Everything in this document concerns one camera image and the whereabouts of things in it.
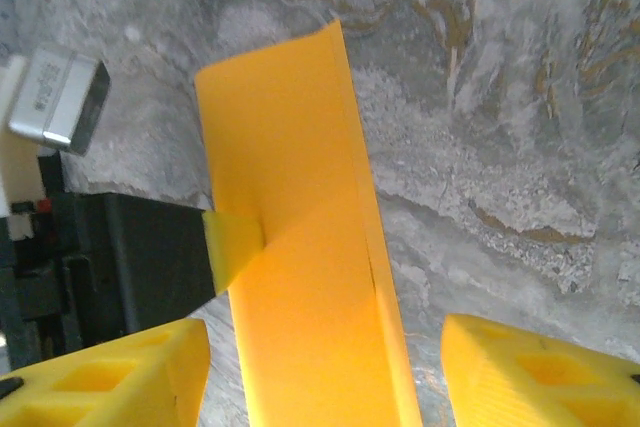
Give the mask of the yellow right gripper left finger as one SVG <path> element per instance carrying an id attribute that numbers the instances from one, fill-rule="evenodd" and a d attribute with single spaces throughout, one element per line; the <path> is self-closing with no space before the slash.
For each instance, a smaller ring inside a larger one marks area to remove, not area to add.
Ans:
<path id="1" fill-rule="evenodd" d="M 210 367 L 186 318 L 0 376 L 0 427 L 197 427 Z"/>

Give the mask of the orange cloth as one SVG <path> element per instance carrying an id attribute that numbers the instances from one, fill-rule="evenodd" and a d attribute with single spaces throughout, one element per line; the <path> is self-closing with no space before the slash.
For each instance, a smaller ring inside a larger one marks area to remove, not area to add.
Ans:
<path id="1" fill-rule="evenodd" d="M 251 427 L 421 427 L 340 24 L 195 89 L 215 207 L 265 239 L 229 289 Z"/>

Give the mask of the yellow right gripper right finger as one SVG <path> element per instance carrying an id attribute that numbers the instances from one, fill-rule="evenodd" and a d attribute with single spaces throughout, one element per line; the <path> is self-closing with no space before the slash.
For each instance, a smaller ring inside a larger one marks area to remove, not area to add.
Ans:
<path id="1" fill-rule="evenodd" d="M 640 364 L 449 314 L 441 363 L 456 427 L 640 427 Z"/>

